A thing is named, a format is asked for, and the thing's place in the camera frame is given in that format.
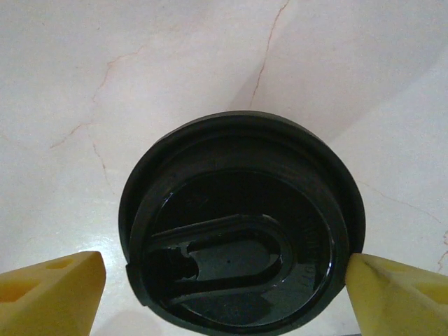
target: glossy black plastic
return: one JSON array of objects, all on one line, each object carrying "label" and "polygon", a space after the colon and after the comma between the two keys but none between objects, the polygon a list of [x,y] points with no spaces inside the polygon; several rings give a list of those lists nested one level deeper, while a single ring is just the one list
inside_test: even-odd
[{"label": "glossy black plastic", "polygon": [[361,252],[347,168],[303,127],[210,115],[159,140],[123,191],[120,239],[143,305],[208,335],[279,335],[319,314]]}]

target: black plastic lid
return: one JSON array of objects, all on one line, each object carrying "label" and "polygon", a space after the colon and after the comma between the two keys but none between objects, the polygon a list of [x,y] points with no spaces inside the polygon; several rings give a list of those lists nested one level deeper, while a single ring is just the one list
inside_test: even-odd
[{"label": "black plastic lid", "polygon": [[151,147],[123,191],[119,228],[131,286],[156,314],[207,335],[279,335],[342,290],[365,215],[320,139],[237,111]]}]

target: white marble surface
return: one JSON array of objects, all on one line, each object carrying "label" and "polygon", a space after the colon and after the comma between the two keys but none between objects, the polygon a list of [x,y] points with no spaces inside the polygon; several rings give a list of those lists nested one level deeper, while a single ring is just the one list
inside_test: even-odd
[{"label": "white marble surface", "polygon": [[[120,193],[163,134],[256,109],[346,163],[366,253],[448,274],[447,22],[438,0],[2,1],[0,272],[99,250],[93,336],[192,335],[134,298]],[[357,332],[343,291],[291,334]]]}]

